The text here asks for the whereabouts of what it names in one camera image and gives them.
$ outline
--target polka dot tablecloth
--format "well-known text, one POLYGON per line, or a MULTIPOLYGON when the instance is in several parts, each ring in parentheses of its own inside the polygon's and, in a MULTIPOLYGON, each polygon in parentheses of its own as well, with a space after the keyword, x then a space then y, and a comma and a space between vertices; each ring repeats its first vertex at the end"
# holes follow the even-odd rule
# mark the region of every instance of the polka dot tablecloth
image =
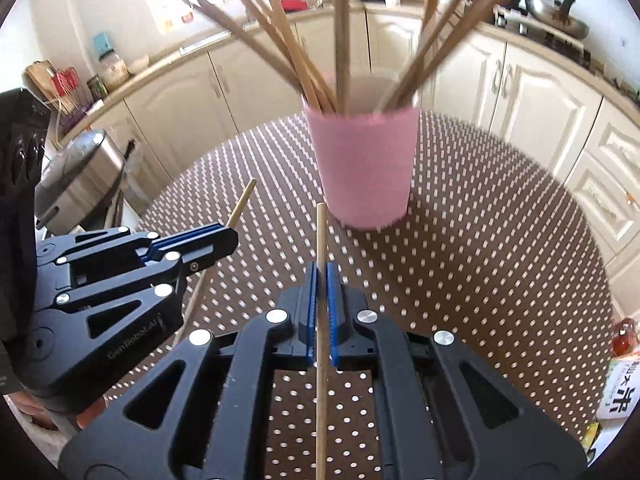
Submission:
MULTIPOLYGON (((210 273, 188 323, 217 335, 240 330, 299 285, 315 260, 322 189, 302 116, 265 124, 204 156, 142 219, 161 235, 226 221, 258 178, 238 224, 238 250, 210 273)), ((407 331, 446 329, 573 436, 593 417, 610 333, 607 279, 585 217, 539 165, 475 127, 420 118, 406 217, 372 232, 330 216, 329 258, 345 283, 407 331)), ((196 282, 190 278, 184 304, 196 282)), ((163 346, 117 384, 134 384, 163 346)), ((315 466, 315 370, 274 379, 266 478, 310 479, 315 466)), ((331 372, 328 476, 380 476, 368 372, 331 372)))

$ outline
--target red object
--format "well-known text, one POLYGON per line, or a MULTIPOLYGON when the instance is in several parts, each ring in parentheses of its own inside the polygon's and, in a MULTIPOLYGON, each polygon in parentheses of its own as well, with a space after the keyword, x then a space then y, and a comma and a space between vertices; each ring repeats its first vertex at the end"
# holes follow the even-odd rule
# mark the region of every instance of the red object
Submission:
POLYGON ((611 346, 613 353, 617 356, 628 354, 638 346, 638 334, 636 333, 636 322, 630 317, 625 317, 615 327, 611 346))
POLYGON ((285 12, 298 12, 309 8, 305 0, 280 0, 280 2, 285 12))

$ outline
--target bottle with red liquid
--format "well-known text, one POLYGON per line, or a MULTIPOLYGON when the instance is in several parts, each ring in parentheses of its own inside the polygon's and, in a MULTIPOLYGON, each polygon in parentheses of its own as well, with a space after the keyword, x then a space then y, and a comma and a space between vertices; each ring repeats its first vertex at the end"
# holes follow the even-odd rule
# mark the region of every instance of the bottle with red liquid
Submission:
POLYGON ((625 317, 613 327, 613 341, 611 347, 616 356, 622 356, 633 352, 640 344, 636 333, 636 322, 630 317, 625 317))

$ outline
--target silver appliance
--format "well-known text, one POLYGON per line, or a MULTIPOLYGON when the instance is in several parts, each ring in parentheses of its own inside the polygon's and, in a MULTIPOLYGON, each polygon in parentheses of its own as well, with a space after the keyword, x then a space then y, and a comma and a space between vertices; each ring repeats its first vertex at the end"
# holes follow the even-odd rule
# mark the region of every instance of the silver appliance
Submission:
POLYGON ((54 235, 67 234, 77 225, 95 228, 92 221, 109 208, 118 191, 127 155, 104 130, 79 134, 53 158, 36 186, 36 227, 54 235))

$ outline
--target bowl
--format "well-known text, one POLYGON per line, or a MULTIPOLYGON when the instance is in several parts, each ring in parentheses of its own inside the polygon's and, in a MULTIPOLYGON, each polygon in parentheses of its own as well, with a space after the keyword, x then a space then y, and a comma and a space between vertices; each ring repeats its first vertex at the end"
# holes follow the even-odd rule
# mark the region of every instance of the bowl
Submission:
POLYGON ((583 40, 589 34, 586 23, 567 16, 564 20, 559 18, 559 7, 544 0, 524 0, 529 13, 539 22, 549 27, 557 28, 576 40, 583 40))
POLYGON ((131 75, 136 75, 149 68, 149 56, 141 57, 127 65, 127 70, 131 75))

